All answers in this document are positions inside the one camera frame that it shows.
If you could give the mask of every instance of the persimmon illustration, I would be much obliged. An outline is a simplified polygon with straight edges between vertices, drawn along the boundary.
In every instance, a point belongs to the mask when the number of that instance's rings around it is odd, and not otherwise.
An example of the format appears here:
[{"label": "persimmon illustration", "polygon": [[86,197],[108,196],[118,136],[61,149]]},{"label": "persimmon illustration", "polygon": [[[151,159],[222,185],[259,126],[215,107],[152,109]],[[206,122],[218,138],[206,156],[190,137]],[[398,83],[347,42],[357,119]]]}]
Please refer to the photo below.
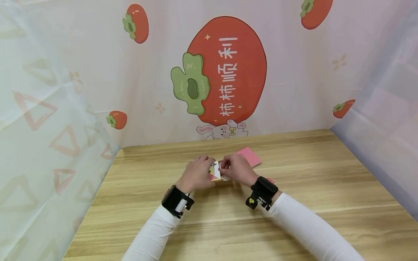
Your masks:
[{"label": "persimmon illustration", "polygon": [[128,121],[128,116],[121,111],[111,111],[106,117],[106,121],[112,128],[123,129]]},{"label": "persimmon illustration", "polygon": [[353,106],[353,103],[355,101],[356,100],[349,100],[349,101],[343,102],[341,104],[337,104],[336,106],[334,106],[332,114],[336,118],[342,119],[342,117],[344,117],[344,115],[348,112],[348,110],[351,108],[351,106]]},{"label": "persimmon illustration", "polygon": [[148,38],[148,17],[142,6],[133,4],[128,7],[125,18],[122,19],[125,31],[137,43],[143,43]]},{"label": "persimmon illustration", "polygon": [[304,0],[302,4],[302,25],[308,30],[317,28],[331,10],[333,0]]},{"label": "persimmon illustration", "polygon": [[263,92],[267,61],[254,30],[242,20],[210,20],[183,55],[183,70],[171,70],[174,95],[187,112],[213,126],[246,120]]}]

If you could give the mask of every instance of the deck of cards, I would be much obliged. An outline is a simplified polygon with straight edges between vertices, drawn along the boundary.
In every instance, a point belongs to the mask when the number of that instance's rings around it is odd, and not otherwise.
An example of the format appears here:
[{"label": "deck of cards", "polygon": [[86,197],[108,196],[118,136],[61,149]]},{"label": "deck of cards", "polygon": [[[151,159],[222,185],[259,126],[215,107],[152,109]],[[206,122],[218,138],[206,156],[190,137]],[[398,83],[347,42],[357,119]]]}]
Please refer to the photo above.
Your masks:
[{"label": "deck of cards", "polygon": [[209,179],[211,181],[221,181],[224,180],[224,178],[229,179],[228,177],[222,176],[221,172],[219,171],[220,168],[220,161],[215,161],[214,163],[212,163],[212,166],[209,169]]},{"label": "deck of cards", "polygon": [[[237,152],[237,154],[244,156],[251,167],[261,164],[261,159],[249,148],[246,147]],[[229,178],[221,175],[219,171],[221,161],[215,161],[209,169],[208,177],[211,181],[228,181]]]}]

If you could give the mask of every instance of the rabbit illustration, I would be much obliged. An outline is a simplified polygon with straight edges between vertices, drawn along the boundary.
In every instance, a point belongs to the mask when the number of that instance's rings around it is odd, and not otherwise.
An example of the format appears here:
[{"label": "rabbit illustration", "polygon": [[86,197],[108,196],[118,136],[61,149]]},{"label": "rabbit illustration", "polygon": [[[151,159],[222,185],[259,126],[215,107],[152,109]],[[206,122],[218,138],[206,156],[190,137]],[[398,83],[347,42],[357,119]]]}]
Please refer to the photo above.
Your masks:
[{"label": "rabbit illustration", "polygon": [[244,122],[236,123],[234,120],[229,119],[227,124],[212,126],[206,125],[203,127],[197,127],[197,132],[199,134],[205,134],[211,132],[206,139],[228,139],[231,137],[245,137],[248,136],[248,132],[244,131],[246,125]]}]

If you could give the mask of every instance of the curtain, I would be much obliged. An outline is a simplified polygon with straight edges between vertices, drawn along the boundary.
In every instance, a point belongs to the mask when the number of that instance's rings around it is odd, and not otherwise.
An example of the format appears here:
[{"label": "curtain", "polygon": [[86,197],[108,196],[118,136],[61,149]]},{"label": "curtain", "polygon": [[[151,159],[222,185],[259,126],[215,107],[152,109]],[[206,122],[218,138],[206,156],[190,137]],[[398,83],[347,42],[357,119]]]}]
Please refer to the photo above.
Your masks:
[{"label": "curtain", "polygon": [[0,259],[60,260],[119,147],[342,124],[413,2],[0,0]]},{"label": "curtain", "polygon": [[40,35],[0,1],[0,260],[61,260],[119,149]]},{"label": "curtain", "polygon": [[418,220],[418,4],[381,51],[364,90],[332,130]]}]

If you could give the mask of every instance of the wrist-mounted camera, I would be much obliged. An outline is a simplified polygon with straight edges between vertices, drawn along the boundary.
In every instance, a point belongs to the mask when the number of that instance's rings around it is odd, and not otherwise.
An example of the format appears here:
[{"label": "wrist-mounted camera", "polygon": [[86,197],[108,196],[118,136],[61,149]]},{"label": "wrist-mounted camera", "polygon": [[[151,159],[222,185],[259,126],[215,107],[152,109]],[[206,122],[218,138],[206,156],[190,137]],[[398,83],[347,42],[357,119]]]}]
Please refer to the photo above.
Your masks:
[{"label": "wrist-mounted camera", "polygon": [[251,186],[251,189],[251,196],[247,198],[245,204],[251,209],[255,209],[260,203],[267,211],[271,207],[273,196],[279,191],[274,182],[265,177],[259,177],[255,184]]},{"label": "wrist-mounted camera", "polygon": [[190,210],[194,200],[189,198],[188,193],[183,193],[176,185],[173,185],[164,195],[161,204],[173,216],[181,218],[185,209]]}]

